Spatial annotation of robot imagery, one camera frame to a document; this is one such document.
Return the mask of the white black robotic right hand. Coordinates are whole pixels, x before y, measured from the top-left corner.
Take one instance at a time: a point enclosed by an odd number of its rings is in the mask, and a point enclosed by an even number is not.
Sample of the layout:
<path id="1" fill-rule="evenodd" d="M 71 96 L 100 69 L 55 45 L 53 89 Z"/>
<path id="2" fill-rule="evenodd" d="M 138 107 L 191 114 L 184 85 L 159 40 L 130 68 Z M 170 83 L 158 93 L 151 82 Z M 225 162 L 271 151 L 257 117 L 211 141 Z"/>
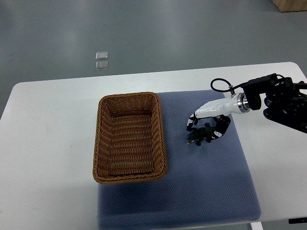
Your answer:
<path id="1" fill-rule="evenodd" d="M 234 94 L 231 98 L 223 98 L 209 101 L 197 109 L 188 119 L 187 131 L 190 131 L 199 120 L 213 118 L 216 122 L 212 140 L 222 137 L 228 129 L 231 113 L 243 114 L 250 111 L 247 98 L 244 93 Z"/>

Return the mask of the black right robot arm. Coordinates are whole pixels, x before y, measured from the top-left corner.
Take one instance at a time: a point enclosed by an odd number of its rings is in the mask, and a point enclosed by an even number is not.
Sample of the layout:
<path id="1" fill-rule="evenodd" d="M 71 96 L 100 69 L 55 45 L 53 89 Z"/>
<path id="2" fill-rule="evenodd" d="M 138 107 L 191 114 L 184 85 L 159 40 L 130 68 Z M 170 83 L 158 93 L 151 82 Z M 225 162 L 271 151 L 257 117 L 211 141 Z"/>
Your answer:
<path id="1" fill-rule="evenodd" d="M 307 132 L 307 89 L 304 81 L 294 83 L 292 78 L 270 74 L 241 85 L 249 108 L 259 110 L 262 103 L 265 118 L 278 124 Z"/>

